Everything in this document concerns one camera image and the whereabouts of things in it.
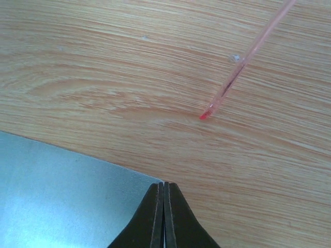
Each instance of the pink plastic rod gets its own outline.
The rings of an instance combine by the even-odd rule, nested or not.
[[[253,58],[254,54],[259,50],[259,48],[263,45],[265,40],[268,38],[270,33],[277,26],[279,21],[287,14],[287,12],[291,9],[291,7],[295,4],[296,0],[287,0],[284,1],[283,5],[277,10],[274,16],[268,21],[268,23],[261,30],[259,35],[255,38],[254,42],[246,51],[245,55],[237,62],[236,66],[233,68],[230,76],[226,80],[226,82],[222,85],[221,89],[216,93],[205,112],[200,116],[200,119],[206,119],[210,115],[212,115],[216,109],[221,105],[222,101],[226,97],[229,89],[232,87],[234,82],[240,76],[242,71],[248,62]]]

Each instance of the red tip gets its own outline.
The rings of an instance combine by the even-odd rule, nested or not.
[[[209,117],[211,114],[212,114],[211,111],[208,110],[208,111],[206,111],[205,113],[203,113],[203,114],[199,117],[199,119],[200,119],[200,120],[207,119],[207,117]]]

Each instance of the wooden surface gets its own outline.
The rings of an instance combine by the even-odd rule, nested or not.
[[[0,0],[0,129],[175,181],[222,247],[330,247],[331,2]]]

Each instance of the silver metal plate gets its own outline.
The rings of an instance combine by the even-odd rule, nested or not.
[[[107,247],[160,181],[0,132],[0,247]]]

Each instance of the wooden table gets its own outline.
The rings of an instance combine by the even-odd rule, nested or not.
[[[0,129],[175,181],[222,247],[330,247],[331,2],[0,1]]]

